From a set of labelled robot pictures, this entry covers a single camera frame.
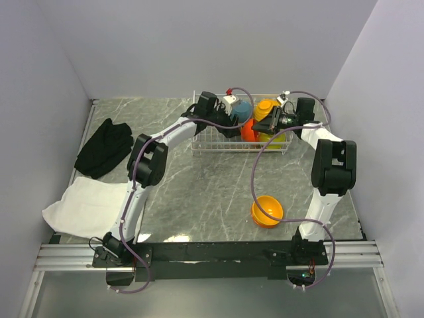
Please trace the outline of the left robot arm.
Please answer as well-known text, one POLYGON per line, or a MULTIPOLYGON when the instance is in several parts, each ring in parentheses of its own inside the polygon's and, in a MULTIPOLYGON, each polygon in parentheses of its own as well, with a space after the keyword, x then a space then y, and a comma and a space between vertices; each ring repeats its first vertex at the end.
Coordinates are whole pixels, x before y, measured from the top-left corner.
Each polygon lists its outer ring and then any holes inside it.
POLYGON ((164 177, 169 151, 208 126, 216 127, 227 138, 239 135, 238 117, 231 116, 238 102, 232 88, 221 99, 204 91, 168 128, 136 138, 127 164, 129 180, 124 202, 114 225, 102 239, 103 248, 117 266, 133 261, 131 246, 138 236, 146 199, 164 177))

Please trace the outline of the white wire dish rack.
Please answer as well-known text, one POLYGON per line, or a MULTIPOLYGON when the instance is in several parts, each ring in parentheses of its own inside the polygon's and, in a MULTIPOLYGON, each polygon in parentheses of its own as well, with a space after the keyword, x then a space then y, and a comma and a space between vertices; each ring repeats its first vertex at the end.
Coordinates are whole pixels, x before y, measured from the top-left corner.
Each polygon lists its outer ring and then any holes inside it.
MULTIPOLYGON (((284 154, 292 143, 294 133, 286 132, 286 141, 282 149, 265 149, 265 152, 284 154)), ((225 138, 215 127, 207 127, 191 138, 191 149, 194 152, 258 152, 266 142, 245 142, 241 136, 225 138)))

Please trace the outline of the large orange bowl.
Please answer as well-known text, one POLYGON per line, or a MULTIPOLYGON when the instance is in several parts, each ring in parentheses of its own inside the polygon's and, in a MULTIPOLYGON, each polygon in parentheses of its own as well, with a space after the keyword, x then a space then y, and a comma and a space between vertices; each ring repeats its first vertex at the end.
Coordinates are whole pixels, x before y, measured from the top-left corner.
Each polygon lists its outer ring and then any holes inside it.
POLYGON ((254 108, 253 118, 256 122, 264 119, 269 113, 272 112, 274 107, 279 107, 280 103, 274 99, 263 99, 254 108))

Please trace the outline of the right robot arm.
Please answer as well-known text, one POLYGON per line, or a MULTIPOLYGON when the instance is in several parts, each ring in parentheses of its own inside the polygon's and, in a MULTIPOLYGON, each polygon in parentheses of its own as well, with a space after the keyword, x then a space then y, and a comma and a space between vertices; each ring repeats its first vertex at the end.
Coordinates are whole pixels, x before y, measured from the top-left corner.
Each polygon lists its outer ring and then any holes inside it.
POLYGON ((288 94, 280 94, 278 104, 253 129, 274 137, 292 131, 315 151, 311 169, 313 196, 306 216, 297 220, 299 227, 290 248, 290 258, 305 264, 326 255, 323 241, 331 235, 327 225, 339 201, 356 183, 357 145, 333 135, 325 123, 315 120, 317 100, 312 97, 298 98, 293 112, 287 113, 288 94))

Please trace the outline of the lime green bowl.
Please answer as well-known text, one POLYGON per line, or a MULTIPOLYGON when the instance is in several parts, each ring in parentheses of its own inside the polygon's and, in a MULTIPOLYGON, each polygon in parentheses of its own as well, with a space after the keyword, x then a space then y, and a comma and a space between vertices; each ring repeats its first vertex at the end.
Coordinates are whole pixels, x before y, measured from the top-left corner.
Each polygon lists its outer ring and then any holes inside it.
MULTIPOLYGON (((263 132, 258 133, 258 141, 259 142, 268 142, 273 135, 265 134, 263 132)), ((284 142, 286 141, 286 135, 281 134, 277 136, 266 148, 267 149, 282 149, 284 142)))

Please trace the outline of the red orange bowl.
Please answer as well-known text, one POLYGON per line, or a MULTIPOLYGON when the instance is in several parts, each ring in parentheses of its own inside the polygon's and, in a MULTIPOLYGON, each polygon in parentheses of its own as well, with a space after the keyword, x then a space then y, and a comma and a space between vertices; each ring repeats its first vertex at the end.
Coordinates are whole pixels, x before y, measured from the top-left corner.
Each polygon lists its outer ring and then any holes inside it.
POLYGON ((241 128, 240 133, 241 133, 241 138, 243 141, 245 142, 258 141, 258 132, 252 129, 254 123, 255 123, 255 120, 251 118, 241 128))

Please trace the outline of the dark blue bowl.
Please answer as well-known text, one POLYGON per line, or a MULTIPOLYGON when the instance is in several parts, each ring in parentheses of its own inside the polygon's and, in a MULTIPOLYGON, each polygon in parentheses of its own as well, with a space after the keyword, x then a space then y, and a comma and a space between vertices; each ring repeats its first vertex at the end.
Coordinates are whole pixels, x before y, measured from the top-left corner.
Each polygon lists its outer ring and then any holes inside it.
POLYGON ((237 123, 245 123, 252 116, 253 107, 250 102, 241 100, 238 104, 233 105, 230 118, 237 118, 237 123))

